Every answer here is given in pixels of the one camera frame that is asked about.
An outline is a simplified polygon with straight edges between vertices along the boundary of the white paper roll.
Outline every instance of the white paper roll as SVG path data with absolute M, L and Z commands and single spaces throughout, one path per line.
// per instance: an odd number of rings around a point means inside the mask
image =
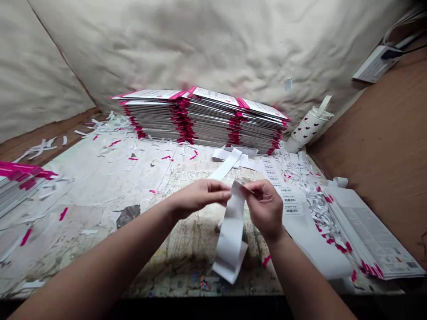
M 335 177 L 333 181 L 328 180 L 328 187 L 347 188 L 347 185 L 347 178 Z

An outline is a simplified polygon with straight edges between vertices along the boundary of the white elastic band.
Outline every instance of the white elastic band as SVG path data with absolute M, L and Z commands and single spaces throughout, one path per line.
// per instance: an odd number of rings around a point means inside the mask
M 243 206 L 249 192 L 237 181 L 231 186 L 231 198 L 227 202 L 224 220 L 218 238 L 217 254 L 212 269 L 225 280 L 234 284 L 239 275 L 248 245 L 242 241 Z
M 228 171 L 230 171 L 234 164 L 239 160 L 241 154 L 242 152 L 240 150 L 234 149 L 230 156 L 220 165 L 220 167 L 210 175 L 209 179 L 218 181 L 224 179 Z

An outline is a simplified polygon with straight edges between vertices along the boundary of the paper pile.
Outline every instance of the paper pile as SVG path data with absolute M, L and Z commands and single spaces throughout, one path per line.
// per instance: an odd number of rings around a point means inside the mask
M 279 147 L 290 119 L 273 107 L 199 87 L 141 90 L 112 97 L 139 138 L 165 138 L 220 148 L 244 145 L 263 154 Z
M 176 90 L 141 90 L 111 99 L 122 100 L 121 107 L 135 126 L 138 138 L 181 140 L 178 98 L 185 93 Z
M 273 107 L 192 87 L 183 95 L 186 139 L 211 147 L 239 144 L 271 154 L 290 119 Z
M 347 249 L 363 273 L 384 280 L 426 274 L 354 190 L 337 187 L 322 190 L 346 238 Z
M 0 161 L 0 218 L 56 175 L 38 166 Z

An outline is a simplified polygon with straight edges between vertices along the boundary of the table surface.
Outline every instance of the table surface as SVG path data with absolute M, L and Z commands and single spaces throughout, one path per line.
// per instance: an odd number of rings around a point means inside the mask
M 100 156 L 104 146 L 117 140 L 121 140 L 115 145 L 117 149 L 105 157 Z M 143 213 L 178 189 L 207 178 L 221 165 L 211 160 L 213 148 L 196 146 L 198 155 L 190 160 L 195 153 L 188 146 L 156 143 L 158 147 L 153 143 L 120 132 L 100 135 L 96 140 L 89 136 L 45 166 L 75 180 L 57 182 L 51 196 L 40 200 L 38 192 L 0 219 L 0 255 L 28 228 L 32 229 L 27 243 L 17 247 L 0 264 L 1 299 L 31 295 L 34 289 L 22 289 L 23 283 L 48 281 L 116 231 L 116 220 L 124 208 L 138 204 Z M 128 160 L 132 153 L 137 161 Z M 161 160 L 166 156 L 174 161 Z M 223 181 L 231 185 L 234 180 L 259 179 L 263 179 L 262 173 L 240 167 L 231 169 Z M 67 214 L 59 221 L 65 208 L 68 208 Z M 181 220 L 124 297 L 283 294 L 271 261 L 265 268 L 262 266 L 269 251 L 250 221 L 246 204 L 243 240 L 249 246 L 236 283 L 230 285 L 221 279 L 208 283 L 210 288 L 201 288 L 201 276 L 214 276 L 210 268 L 219 235 L 216 225 L 224 211 L 222 206 L 213 204 Z M 35 217 L 41 218 L 23 223 Z M 81 233 L 83 230 L 96 230 L 96 233 L 86 235 Z M 353 291 L 360 294 L 402 293 L 393 282 L 365 278 L 355 282 Z

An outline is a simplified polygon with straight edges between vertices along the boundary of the cloth wall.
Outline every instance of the cloth wall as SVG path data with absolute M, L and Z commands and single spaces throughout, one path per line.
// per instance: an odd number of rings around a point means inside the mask
M 352 75 L 409 7 L 401 0 L 29 0 L 99 106 L 142 88 L 198 85 L 299 121 Z M 293 77 L 294 88 L 283 82 Z
M 0 30 L 0 143 L 95 106 L 27 1 L 1 2 Z
M 0 37 L 11 44 L 0 48 L 1 140 L 91 106 L 25 3 L 1 4 Z M 331 112 L 348 107 L 364 88 L 351 76 L 410 1 L 28 3 L 105 111 L 118 110 L 108 99 L 118 93 L 198 85 L 274 105 L 297 123 L 326 94 L 334 96 Z

